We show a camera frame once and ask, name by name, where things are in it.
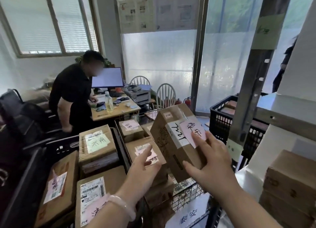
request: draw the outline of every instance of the black hair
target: black hair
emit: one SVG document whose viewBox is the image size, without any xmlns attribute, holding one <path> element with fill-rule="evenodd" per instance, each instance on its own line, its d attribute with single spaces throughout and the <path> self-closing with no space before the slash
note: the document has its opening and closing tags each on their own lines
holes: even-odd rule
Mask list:
<svg viewBox="0 0 316 228">
<path fill-rule="evenodd" d="M 93 60 L 104 62 L 103 56 L 97 51 L 87 50 L 82 56 L 82 62 L 84 63 L 89 63 L 89 62 L 92 62 Z"/>
</svg>

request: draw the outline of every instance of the black polo shirt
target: black polo shirt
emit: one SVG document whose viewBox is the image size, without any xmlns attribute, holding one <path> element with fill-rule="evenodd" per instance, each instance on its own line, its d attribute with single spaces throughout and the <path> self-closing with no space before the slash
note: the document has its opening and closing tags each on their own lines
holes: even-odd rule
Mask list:
<svg viewBox="0 0 316 228">
<path fill-rule="evenodd" d="M 73 102 L 70 110 L 70 123 L 72 118 L 78 116 L 91 116 L 88 99 L 91 94 L 92 82 L 85 75 L 78 63 L 65 68 L 56 77 L 49 98 L 50 110 L 57 114 L 57 105 L 60 98 Z"/>
</svg>

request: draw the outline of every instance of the person in black clothing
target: person in black clothing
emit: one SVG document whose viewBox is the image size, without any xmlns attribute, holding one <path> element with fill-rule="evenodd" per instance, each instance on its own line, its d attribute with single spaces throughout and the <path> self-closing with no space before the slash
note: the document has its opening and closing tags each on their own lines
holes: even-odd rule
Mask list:
<svg viewBox="0 0 316 228">
<path fill-rule="evenodd" d="M 286 51 L 285 51 L 285 58 L 283 59 L 283 62 L 281 63 L 281 69 L 279 71 L 279 73 L 277 74 L 276 78 L 274 79 L 273 83 L 272 83 L 272 92 L 276 92 L 279 89 L 283 74 L 285 72 L 286 66 L 289 63 L 292 51 L 294 49 L 294 46 L 296 44 L 297 41 L 297 37 L 293 43 L 293 45 L 291 47 L 289 47 Z"/>
<path fill-rule="evenodd" d="M 56 77 L 50 99 L 50 110 L 59 117 L 64 132 L 73 135 L 93 128 L 88 100 L 97 102 L 89 77 L 97 76 L 104 67 L 103 56 L 88 50 L 80 63 L 65 68 Z"/>
</svg>

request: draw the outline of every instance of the wooden chair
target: wooden chair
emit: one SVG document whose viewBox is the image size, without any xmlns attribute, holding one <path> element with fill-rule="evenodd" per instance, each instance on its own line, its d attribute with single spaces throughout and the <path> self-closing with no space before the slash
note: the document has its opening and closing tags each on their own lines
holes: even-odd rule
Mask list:
<svg viewBox="0 0 316 228">
<path fill-rule="evenodd" d="M 131 80 L 130 85 L 131 84 L 134 84 L 134 85 L 139 85 L 139 84 L 150 85 L 150 82 L 144 76 L 136 76 L 135 78 L 133 78 Z"/>
<path fill-rule="evenodd" d="M 176 100 L 176 91 L 169 83 L 163 83 L 158 87 L 156 96 L 158 109 L 173 106 Z"/>
</svg>

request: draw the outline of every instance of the wooden desk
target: wooden desk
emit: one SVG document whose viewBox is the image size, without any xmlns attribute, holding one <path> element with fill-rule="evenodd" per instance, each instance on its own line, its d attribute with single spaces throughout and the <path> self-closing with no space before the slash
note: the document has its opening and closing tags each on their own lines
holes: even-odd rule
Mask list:
<svg viewBox="0 0 316 228">
<path fill-rule="evenodd" d="M 139 111 L 140 111 L 139 106 L 137 106 L 134 109 L 131 109 L 131 108 L 125 106 L 125 104 L 128 104 L 128 103 L 131 104 L 132 106 L 133 105 L 137 106 L 137 104 L 130 98 L 129 101 L 121 102 L 118 104 L 118 106 L 114 106 L 114 110 L 111 113 L 107 113 L 106 110 L 97 112 L 91 108 L 92 120 L 93 121 L 100 121 L 103 119 L 113 118 L 116 116 L 122 116 L 122 115 L 129 114 L 129 113 L 139 113 Z"/>
</svg>

